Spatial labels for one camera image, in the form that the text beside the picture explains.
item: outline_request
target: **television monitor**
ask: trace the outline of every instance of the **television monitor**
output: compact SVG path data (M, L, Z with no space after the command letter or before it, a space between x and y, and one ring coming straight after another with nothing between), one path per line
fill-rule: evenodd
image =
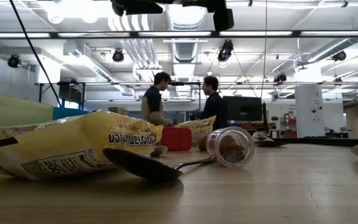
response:
M229 121L262 121L262 99L258 97L224 96Z

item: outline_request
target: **spice jar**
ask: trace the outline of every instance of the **spice jar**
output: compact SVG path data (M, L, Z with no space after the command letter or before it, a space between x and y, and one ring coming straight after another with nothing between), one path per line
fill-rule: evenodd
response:
M208 136L206 150L228 168L242 167L254 156L255 144L248 131L228 127L215 130Z

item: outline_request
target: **wooden table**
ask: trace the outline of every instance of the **wooden table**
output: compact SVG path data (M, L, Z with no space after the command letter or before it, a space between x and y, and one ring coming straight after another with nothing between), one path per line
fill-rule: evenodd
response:
M43 182L0 176L0 223L358 223L358 158L348 148L259 148L243 169L184 171L166 184L119 169Z

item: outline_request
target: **blue object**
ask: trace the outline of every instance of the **blue object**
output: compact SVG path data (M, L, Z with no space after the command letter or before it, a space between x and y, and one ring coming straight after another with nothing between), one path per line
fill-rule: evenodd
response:
M67 118L71 116L84 115L87 113L89 113L89 111L82 111L82 110L70 109L70 108L54 108L53 120Z

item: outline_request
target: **yellow bag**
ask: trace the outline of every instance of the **yellow bag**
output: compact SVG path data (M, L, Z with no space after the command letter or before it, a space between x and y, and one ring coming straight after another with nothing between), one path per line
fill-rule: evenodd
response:
M187 121L176 125L178 128L188 128L193 136L193 146L198 146L198 141L211 134L216 116L197 121Z
M0 174L39 180L108 169L104 148L148 154L161 137L162 126L109 111L0 128Z

